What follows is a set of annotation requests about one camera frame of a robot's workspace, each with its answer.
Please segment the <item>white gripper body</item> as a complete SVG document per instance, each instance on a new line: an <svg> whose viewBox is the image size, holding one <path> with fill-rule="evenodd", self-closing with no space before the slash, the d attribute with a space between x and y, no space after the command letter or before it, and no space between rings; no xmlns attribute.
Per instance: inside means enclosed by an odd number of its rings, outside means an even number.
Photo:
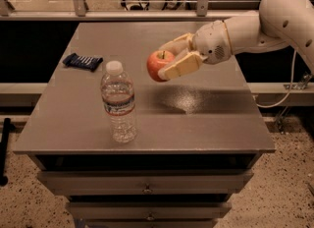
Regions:
<svg viewBox="0 0 314 228"><path fill-rule="evenodd" d="M228 30L223 21L202 26L193 36L192 47L205 64L218 64L232 56Z"/></svg>

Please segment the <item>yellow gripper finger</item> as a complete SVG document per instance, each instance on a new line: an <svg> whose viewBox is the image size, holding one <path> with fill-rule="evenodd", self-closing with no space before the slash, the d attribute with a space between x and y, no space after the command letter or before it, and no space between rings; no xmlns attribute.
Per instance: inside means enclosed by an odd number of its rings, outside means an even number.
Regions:
<svg viewBox="0 0 314 228"><path fill-rule="evenodd" d="M166 50L174 54L179 55L183 51L190 51L192 47L193 34L183 34L159 47L160 50Z"/></svg>
<svg viewBox="0 0 314 228"><path fill-rule="evenodd" d="M184 50L175 59L158 71L158 77L163 81L172 80L200 69L206 60L198 51Z"/></svg>

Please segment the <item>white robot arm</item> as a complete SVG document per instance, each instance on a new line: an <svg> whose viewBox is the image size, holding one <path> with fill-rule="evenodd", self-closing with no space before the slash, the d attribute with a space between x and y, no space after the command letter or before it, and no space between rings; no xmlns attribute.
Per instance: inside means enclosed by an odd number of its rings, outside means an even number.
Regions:
<svg viewBox="0 0 314 228"><path fill-rule="evenodd" d="M261 0L257 11L202 26L160 47L175 59L157 71L168 81L215 65L239 53L291 46L314 72L314 7L309 0Z"/></svg>

